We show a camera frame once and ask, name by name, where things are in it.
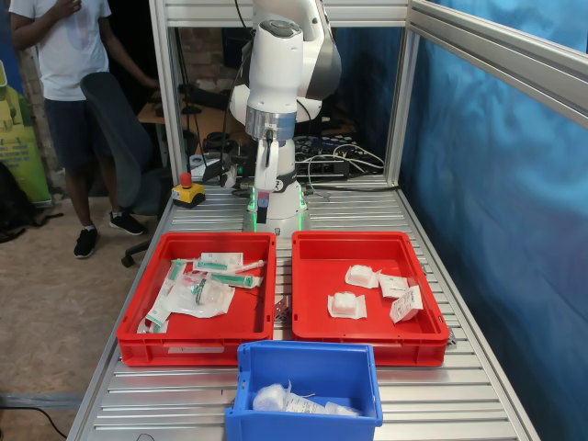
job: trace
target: red button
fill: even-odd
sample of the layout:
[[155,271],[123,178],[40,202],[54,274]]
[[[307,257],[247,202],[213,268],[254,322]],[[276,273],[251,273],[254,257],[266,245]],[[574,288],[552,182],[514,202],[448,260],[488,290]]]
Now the red button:
[[183,173],[180,175],[180,186],[183,188],[192,187],[192,176],[190,173]]

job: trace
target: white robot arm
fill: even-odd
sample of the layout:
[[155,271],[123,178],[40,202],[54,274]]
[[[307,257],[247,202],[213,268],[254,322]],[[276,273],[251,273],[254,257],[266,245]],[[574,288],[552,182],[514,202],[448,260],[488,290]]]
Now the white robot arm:
[[322,0],[254,0],[254,23],[251,59],[231,101],[232,114],[258,142],[249,229],[291,235],[308,218],[296,181],[294,127],[318,115],[339,84],[341,61]]

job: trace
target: blue plastic bin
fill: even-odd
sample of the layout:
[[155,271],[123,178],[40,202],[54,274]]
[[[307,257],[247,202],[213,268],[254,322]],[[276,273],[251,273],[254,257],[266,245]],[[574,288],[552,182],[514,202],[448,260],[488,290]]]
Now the blue plastic bin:
[[[227,441],[371,441],[382,426],[374,352],[369,345],[256,342],[239,346],[239,383],[225,412]],[[325,405],[361,412],[357,418],[311,413],[258,412],[257,392],[271,384]]]

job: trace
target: white t-shirt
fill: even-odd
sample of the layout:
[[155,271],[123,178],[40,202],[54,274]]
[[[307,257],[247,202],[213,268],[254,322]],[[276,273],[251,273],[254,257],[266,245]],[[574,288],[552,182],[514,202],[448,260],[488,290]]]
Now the white t-shirt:
[[[10,12],[40,18],[56,0],[12,0]],[[108,71],[107,51],[100,39],[98,19],[108,17],[107,0],[83,0],[82,9],[58,21],[39,42],[43,95],[56,101],[84,100],[80,81],[88,74]]]

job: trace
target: floor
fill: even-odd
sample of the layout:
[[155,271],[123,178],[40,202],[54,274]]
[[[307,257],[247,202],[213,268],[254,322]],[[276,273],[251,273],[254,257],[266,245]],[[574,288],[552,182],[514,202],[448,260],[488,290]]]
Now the floor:
[[[69,199],[53,210],[64,217],[0,244],[0,400],[43,394],[79,401],[92,378],[139,268],[125,268],[120,258],[147,237],[111,229],[106,198],[90,203],[100,239],[87,260],[74,258],[80,225]],[[155,218],[138,219],[154,232]],[[74,406],[48,413],[67,434]],[[0,412],[0,428],[5,441],[62,439],[42,414],[29,411]]]

